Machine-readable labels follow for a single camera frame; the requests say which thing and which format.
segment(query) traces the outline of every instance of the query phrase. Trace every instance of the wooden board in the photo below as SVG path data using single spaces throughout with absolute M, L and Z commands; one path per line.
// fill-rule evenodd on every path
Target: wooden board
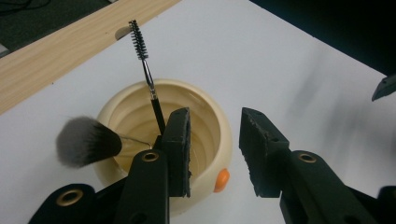
M 142 25 L 177 2 L 120 0 L 0 59 L 0 114 L 115 43 L 128 21 Z

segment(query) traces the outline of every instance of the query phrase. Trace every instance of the orange tip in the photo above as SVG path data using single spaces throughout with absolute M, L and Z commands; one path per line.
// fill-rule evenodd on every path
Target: orange tip
M 218 174 L 215 190 L 213 191 L 216 193 L 222 192 L 225 189 L 225 186 L 227 185 L 229 179 L 230 179 L 230 173 L 228 172 L 228 170 L 225 168 L 222 169 Z

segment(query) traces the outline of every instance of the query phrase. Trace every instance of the metal ferrule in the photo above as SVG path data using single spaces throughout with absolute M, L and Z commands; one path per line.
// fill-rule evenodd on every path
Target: metal ferrule
M 154 81 L 152 80 L 151 73 L 149 72 L 149 65 L 146 62 L 146 60 L 142 60 L 142 64 L 143 64 L 143 69 L 145 71 L 146 81 L 149 86 L 149 93 L 151 95 L 151 100 L 156 100 L 158 97 L 157 97 L 157 93 L 154 89 Z

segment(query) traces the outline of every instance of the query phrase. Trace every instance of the brush bristles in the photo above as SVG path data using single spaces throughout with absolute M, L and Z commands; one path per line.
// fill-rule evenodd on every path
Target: brush bristles
M 139 26 L 136 21 L 130 21 L 129 27 L 131 29 L 132 41 L 134 42 L 134 48 L 136 49 L 137 58 L 139 60 L 145 60 L 149 57 L 145 41 L 143 39 L 142 33 L 139 30 Z
M 59 161 L 69 167 L 82 167 L 120 153 L 120 137 L 95 119 L 69 120 L 56 139 Z

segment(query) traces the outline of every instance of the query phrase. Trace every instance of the cream ceramic cup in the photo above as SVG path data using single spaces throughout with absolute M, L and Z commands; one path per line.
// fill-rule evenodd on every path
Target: cream ceramic cup
M 190 108 L 192 172 L 190 198 L 171 198 L 171 216 L 189 209 L 214 191 L 224 189 L 232 155 L 232 134 L 219 105 L 205 92 L 178 80 L 156 79 L 155 88 L 165 122 L 170 113 L 181 107 Z M 146 82 L 136 83 L 111 98 L 98 120 L 114 132 L 154 144 L 160 134 Z M 97 162 L 95 172 L 105 186 L 128 175 L 133 156 L 149 149 L 130 141 L 123 144 L 119 156 Z

